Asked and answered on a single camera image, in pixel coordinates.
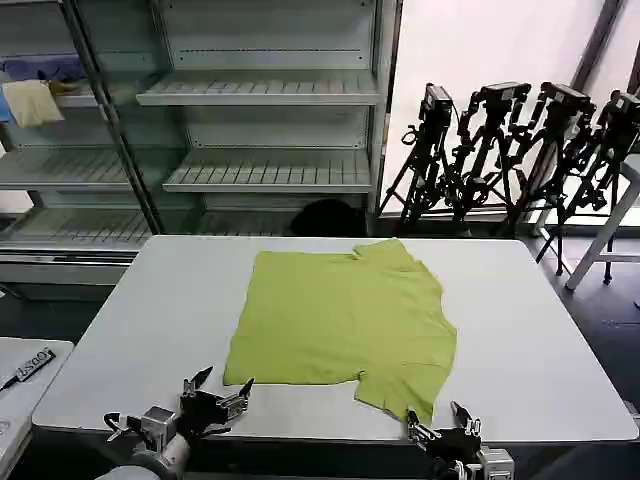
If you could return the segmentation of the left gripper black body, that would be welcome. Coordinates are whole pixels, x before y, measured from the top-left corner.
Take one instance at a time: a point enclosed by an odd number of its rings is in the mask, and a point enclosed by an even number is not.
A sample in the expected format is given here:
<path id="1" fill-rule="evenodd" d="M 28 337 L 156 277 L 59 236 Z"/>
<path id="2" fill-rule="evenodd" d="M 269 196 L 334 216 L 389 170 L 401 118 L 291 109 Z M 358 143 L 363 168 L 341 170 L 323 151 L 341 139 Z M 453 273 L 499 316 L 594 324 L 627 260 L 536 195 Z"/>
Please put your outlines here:
<path id="1" fill-rule="evenodd" d="M 196 390 L 180 395 L 177 432 L 182 436 L 211 436 L 231 431 L 229 405 L 234 395 L 222 397 Z"/>

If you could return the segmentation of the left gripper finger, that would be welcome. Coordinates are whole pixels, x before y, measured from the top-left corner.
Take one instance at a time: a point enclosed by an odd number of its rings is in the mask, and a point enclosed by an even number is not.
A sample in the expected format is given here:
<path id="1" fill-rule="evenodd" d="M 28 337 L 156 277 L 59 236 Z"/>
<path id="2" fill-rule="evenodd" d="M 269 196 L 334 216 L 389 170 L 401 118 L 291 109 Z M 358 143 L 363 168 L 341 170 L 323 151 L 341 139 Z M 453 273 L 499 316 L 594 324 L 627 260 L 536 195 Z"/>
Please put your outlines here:
<path id="1" fill-rule="evenodd" d="M 225 398 L 224 406 L 228 416 L 239 416 L 247 410 L 253 383 L 254 379 L 250 378 L 237 393 Z"/>
<path id="2" fill-rule="evenodd" d="M 209 366 L 203 370 L 198 371 L 191 379 L 185 378 L 183 381 L 182 396 L 186 398 L 194 397 L 196 395 L 196 392 L 206 382 L 212 370 L 213 367 Z"/>

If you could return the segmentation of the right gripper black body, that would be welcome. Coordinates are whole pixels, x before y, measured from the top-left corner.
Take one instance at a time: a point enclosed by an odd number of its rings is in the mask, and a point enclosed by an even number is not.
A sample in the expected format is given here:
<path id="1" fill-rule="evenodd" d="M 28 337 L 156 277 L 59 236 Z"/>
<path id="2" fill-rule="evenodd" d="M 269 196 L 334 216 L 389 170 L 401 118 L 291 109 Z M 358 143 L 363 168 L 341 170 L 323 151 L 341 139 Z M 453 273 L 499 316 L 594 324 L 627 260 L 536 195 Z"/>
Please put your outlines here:
<path id="1" fill-rule="evenodd" d="M 457 461 L 464 466 L 481 465 L 481 436 L 477 432 L 452 428 L 430 430 L 429 434 L 427 456 L 431 459 L 431 470 L 452 469 Z"/>

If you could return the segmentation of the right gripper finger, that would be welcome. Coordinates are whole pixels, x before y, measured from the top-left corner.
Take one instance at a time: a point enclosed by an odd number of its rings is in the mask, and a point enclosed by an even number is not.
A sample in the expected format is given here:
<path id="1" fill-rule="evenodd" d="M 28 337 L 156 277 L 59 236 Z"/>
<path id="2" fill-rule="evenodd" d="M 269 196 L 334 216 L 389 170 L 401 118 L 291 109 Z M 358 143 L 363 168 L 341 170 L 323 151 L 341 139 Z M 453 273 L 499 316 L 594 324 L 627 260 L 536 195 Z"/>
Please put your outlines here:
<path id="1" fill-rule="evenodd" d="M 427 444 L 436 439 L 436 433 L 420 422 L 413 409 L 406 413 L 406 434 L 407 439 L 415 444 Z"/>
<path id="2" fill-rule="evenodd" d="M 470 412 L 456 401 L 451 402 L 451 409 L 456 425 L 462 428 L 467 435 L 479 435 L 481 420 L 473 417 Z"/>

